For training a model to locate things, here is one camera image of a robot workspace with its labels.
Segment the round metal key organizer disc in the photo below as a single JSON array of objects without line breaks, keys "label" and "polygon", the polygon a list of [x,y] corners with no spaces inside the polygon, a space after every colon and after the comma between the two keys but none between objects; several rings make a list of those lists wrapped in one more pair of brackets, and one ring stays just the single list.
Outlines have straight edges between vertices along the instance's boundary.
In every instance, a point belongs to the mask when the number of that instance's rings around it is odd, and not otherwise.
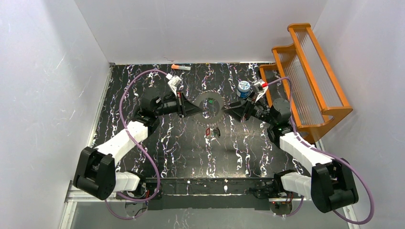
[{"label": "round metal key organizer disc", "polygon": [[215,91],[206,91],[199,94],[194,104],[198,105],[202,112],[193,116],[194,120],[201,126],[210,126],[220,124],[224,120],[224,98]]}]

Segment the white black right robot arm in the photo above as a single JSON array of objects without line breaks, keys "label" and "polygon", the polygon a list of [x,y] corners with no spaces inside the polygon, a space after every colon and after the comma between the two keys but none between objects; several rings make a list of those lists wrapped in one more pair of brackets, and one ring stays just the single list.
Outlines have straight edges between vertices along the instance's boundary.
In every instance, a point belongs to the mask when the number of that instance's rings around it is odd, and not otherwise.
[{"label": "white black right robot arm", "polygon": [[271,190],[293,192],[309,198],[322,213],[357,203],[359,196],[347,161],[318,152],[299,134],[294,133],[289,122],[291,110],[288,100],[278,98],[271,106],[265,106],[260,101],[255,102],[255,97],[252,95],[231,103],[224,112],[237,121],[255,117],[268,123],[270,141],[298,160],[310,173],[309,176],[293,170],[276,173]]}]

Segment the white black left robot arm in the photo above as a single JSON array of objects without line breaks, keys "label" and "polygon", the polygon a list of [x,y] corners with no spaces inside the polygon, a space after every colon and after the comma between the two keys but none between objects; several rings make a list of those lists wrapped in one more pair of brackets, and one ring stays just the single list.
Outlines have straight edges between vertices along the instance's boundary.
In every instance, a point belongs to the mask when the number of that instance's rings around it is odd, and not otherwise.
[{"label": "white black left robot arm", "polygon": [[182,91],[164,97],[147,92],[126,129],[95,148],[85,147],[81,151],[73,185],[100,200],[107,199],[113,192],[135,191],[142,179],[134,172],[117,172],[117,163],[137,143],[154,133],[161,116],[176,113],[188,117],[202,111],[188,101]]}]

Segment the blue white paint jar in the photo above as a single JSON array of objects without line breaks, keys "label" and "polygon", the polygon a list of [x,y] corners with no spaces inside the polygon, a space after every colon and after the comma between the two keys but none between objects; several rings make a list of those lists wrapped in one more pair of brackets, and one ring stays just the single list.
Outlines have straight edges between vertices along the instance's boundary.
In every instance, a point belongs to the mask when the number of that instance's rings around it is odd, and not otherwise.
[{"label": "blue white paint jar", "polygon": [[236,94],[238,97],[244,99],[250,95],[251,84],[248,81],[240,81],[237,85]]}]

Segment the orange white marker pen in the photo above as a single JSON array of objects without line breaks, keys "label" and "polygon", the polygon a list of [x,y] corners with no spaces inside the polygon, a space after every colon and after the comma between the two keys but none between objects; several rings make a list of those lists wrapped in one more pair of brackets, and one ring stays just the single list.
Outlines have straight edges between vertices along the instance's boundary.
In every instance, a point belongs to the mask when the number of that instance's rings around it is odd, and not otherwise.
[{"label": "orange white marker pen", "polygon": [[182,70],[182,71],[190,71],[190,70],[191,70],[191,67],[190,67],[190,66],[183,66],[183,65],[175,65],[175,64],[172,64],[172,65],[171,65],[171,69],[174,69],[174,70]]}]

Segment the orange wooden tiered rack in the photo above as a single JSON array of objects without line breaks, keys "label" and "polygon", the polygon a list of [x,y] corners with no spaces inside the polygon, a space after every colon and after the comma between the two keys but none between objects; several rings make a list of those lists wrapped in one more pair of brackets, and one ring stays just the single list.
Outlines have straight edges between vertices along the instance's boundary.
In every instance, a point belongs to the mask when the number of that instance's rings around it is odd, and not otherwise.
[{"label": "orange wooden tiered rack", "polygon": [[261,78],[270,83],[277,77],[288,77],[291,84],[282,81],[270,87],[267,103],[285,92],[292,98],[292,114],[298,131],[304,139],[315,143],[326,135],[351,111],[340,84],[309,23],[288,26],[292,44],[275,46],[274,63],[259,67]]}]

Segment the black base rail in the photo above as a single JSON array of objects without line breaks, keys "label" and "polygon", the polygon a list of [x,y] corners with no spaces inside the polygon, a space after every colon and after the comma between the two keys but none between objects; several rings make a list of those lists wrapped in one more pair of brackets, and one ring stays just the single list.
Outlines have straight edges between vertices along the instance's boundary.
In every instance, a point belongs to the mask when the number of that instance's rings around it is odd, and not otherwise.
[{"label": "black base rail", "polygon": [[163,178],[148,210],[252,208],[292,212],[294,194],[278,194],[270,178]]}]

